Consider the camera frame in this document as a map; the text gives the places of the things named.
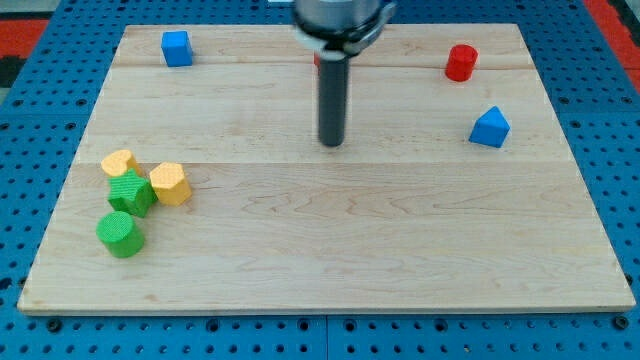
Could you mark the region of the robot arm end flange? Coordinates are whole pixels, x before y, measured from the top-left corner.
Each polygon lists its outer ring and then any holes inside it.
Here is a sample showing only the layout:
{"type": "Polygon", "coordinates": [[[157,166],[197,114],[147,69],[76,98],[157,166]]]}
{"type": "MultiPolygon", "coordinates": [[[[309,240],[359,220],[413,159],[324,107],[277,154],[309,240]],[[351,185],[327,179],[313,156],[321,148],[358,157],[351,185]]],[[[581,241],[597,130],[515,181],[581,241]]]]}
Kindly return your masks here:
{"type": "Polygon", "coordinates": [[[381,35],[397,4],[380,0],[295,0],[295,39],[328,60],[359,55],[381,35]]]}

